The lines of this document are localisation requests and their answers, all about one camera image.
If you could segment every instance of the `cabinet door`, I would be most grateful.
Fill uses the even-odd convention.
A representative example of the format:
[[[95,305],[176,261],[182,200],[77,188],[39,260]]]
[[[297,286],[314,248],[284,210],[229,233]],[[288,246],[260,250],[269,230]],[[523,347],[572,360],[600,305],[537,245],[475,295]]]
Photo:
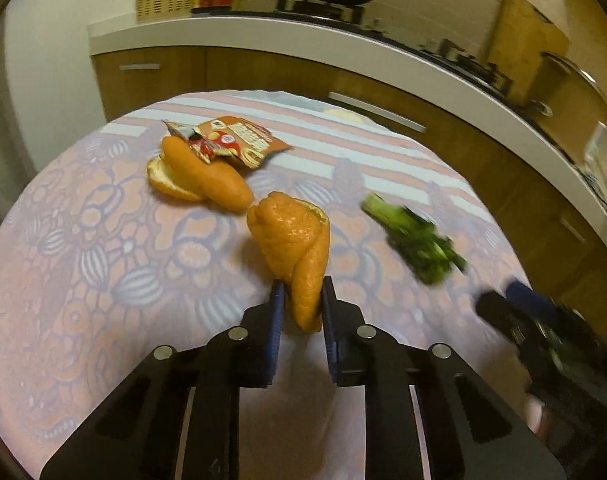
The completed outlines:
[[[258,50],[207,47],[208,90],[284,91],[326,100],[336,68]]]
[[[595,333],[607,342],[607,248],[597,246],[571,274],[555,298],[578,310]]]
[[[602,245],[580,213],[535,172],[522,175],[495,218],[533,288],[554,299],[582,261]]]
[[[202,46],[135,48],[98,54],[92,61],[108,121],[206,87]]]
[[[420,126],[404,126],[367,110],[358,110],[435,152],[466,178],[477,193],[475,181],[479,180],[481,187],[492,182],[480,180],[478,176],[491,168],[491,162],[506,148],[465,121],[417,96],[343,70],[337,74],[332,91],[383,108]]]

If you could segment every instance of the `tablecloth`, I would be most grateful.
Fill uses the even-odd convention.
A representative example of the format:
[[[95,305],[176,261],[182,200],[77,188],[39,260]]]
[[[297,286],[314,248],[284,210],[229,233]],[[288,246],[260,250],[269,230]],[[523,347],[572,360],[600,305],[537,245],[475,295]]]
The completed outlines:
[[[0,434],[31,475],[152,348],[205,344],[262,303],[271,282],[245,218],[151,190],[162,119],[237,115],[290,143],[248,177],[331,221],[337,296],[400,342],[446,342],[520,409],[515,353],[474,313],[475,295],[525,279],[469,184],[418,142],[347,110],[283,92],[185,94],[113,121],[29,184],[0,229]],[[417,282],[363,214],[369,190],[437,223],[469,262]],[[242,478],[363,478],[362,388],[330,382],[323,334],[286,324],[274,386],[244,390]]]

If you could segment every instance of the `cabinet handle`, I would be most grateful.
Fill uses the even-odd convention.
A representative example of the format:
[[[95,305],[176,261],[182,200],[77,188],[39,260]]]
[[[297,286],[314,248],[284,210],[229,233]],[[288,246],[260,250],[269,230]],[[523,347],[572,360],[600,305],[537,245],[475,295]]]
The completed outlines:
[[[361,110],[365,110],[380,117],[385,117],[386,119],[402,124],[403,126],[407,126],[408,128],[411,128],[419,132],[420,134],[426,131],[426,126],[424,126],[423,124],[419,124],[415,121],[411,121],[410,119],[406,119],[401,115],[393,114],[385,108],[379,108],[378,106],[366,103],[364,101],[360,101],[359,99],[354,99],[353,97],[348,97],[347,95],[338,94],[337,92],[329,92],[328,97],[330,99],[333,99],[334,101],[339,101],[340,103],[354,106],[355,108],[360,108]]]
[[[582,244],[587,244],[586,239],[581,236],[579,231],[577,231],[572,225],[570,225],[570,222],[568,222],[563,216],[561,217],[561,225],[563,225],[568,231],[570,231],[574,235],[574,237]]]
[[[159,63],[133,63],[130,65],[119,65],[119,70],[159,70]]]

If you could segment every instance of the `leafy green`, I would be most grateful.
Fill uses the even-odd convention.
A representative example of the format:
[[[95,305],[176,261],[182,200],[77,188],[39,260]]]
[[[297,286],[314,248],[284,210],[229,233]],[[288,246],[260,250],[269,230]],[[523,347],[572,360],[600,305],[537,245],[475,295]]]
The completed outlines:
[[[466,260],[456,253],[450,238],[439,236],[432,222],[407,207],[389,204],[376,193],[365,197],[361,208],[386,229],[388,243],[421,282],[443,282],[452,265],[465,272]]]

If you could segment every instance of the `kitchen counter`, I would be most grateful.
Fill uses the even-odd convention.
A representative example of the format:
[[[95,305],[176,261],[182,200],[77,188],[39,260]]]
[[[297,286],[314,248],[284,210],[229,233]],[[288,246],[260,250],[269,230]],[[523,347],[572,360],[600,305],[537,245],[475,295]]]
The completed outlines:
[[[526,161],[607,246],[607,211],[583,176],[496,92],[427,53],[353,25],[316,18],[225,12],[138,25],[133,14],[88,26],[90,55],[155,46],[214,46],[299,57],[401,89],[472,124]]]

